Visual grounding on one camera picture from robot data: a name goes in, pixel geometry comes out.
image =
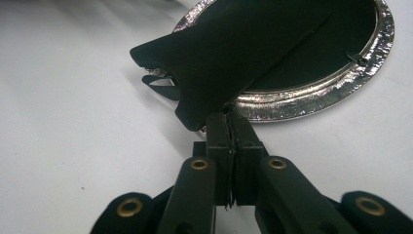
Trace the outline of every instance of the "white surface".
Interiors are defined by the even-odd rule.
[[[360,92],[254,128],[321,193],[369,191],[413,216],[413,2],[388,4],[394,47]],[[88,233],[115,197],[174,184],[203,139],[140,82],[129,50],[186,11],[161,0],[0,0],[0,233]],[[258,233],[253,209],[219,209],[216,233]]]

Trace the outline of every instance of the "brass rivet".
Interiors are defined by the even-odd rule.
[[[273,169],[284,169],[286,167],[286,163],[280,159],[271,159],[268,161],[268,165]]]
[[[133,209],[127,209],[127,205],[133,205]],[[143,204],[137,198],[128,198],[125,199],[119,206],[118,206],[118,215],[121,217],[130,217],[138,214],[142,210]]]
[[[356,205],[364,212],[381,216],[386,213],[386,209],[382,204],[378,203],[376,200],[367,197],[358,197],[356,198]]]
[[[191,168],[195,170],[203,170],[207,168],[208,164],[207,161],[198,159],[191,162]]]

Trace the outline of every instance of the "silver metal rim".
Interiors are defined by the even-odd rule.
[[[202,12],[216,0],[202,0],[178,23],[173,32],[194,25]],[[373,77],[383,65],[394,42],[394,20],[384,0],[374,0],[375,31],[360,53],[364,63],[350,63],[313,84],[290,90],[245,92],[232,106],[252,122],[276,122],[303,117],[330,107],[348,97]]]

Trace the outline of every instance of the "silver bezel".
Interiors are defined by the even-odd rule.
[[[330,107],[348,97],[373,77],[383,65],[394,42],[394,20],[384,0],[374,0],[376,28],[360,53],[362,62],[352,62],[310,85],[289,90],[244,92],[233,110],[252,122],[275,122],[303,117]],[[215,0],[203,0],[178,23],[173,32],[194,25]]]

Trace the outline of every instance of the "white table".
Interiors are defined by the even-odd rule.
[[[394,47],[361,91],[254,129],[324,195],[364,190],[413,216],[413,2],[388,4]],[[140,82],[129,50],[170,33],[187,10],[161,0],[0,0],[0,233],[87,233],[115,197],[174,184],[203,138]],[[216,222],[216,233],[259,233],[253,208],[219,208]]]

